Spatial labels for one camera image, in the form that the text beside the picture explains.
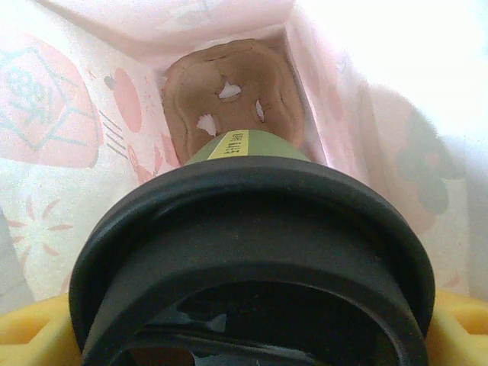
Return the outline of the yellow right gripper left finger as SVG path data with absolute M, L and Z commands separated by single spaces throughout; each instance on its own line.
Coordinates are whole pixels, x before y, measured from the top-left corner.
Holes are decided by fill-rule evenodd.
M 1 316 L 2 366 L 79 366 L 69 302 L 59 295 Z

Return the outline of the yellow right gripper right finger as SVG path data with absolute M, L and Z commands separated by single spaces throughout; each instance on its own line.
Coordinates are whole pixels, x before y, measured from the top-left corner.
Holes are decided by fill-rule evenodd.
M 429 327 L 429 363 L 440 366 L 487 364 L 487 303 L 437 291 Z

